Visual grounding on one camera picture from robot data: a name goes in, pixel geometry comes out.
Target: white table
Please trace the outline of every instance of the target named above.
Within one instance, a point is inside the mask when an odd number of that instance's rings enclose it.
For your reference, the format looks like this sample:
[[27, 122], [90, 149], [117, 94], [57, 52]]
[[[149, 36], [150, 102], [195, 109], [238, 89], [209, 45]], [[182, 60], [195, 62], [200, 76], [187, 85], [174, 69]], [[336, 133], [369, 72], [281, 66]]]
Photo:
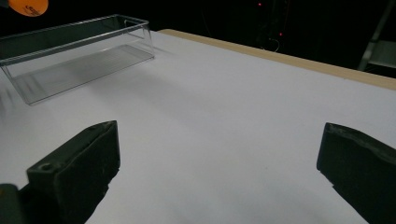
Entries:
[[119, 124], [88, 223], [366, 223], [316, 168], [326, 122], [396, 147], [396, 91], [151, 32], [156, 57], [26, 105], [0, 74], [0, 183], [83, 129]]

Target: transparent container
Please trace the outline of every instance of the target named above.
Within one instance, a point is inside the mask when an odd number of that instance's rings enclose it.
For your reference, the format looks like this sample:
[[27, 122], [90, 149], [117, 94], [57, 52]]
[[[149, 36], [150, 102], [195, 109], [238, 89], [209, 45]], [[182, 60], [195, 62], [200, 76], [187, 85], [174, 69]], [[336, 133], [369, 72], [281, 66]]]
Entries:
[[149, 22], [122, 15], [0, 38], [0, 66], [28, 105], [153, 58]]

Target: orange spot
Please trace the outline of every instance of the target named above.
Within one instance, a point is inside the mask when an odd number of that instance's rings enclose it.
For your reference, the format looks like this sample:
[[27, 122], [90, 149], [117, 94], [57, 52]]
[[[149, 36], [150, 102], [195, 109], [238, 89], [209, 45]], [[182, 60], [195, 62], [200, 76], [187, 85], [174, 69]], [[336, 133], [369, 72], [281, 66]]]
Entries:
[[8, 0], [9, 6], [18, 13], [28, 16], [41, 16], [49, 7], [49, 0]]

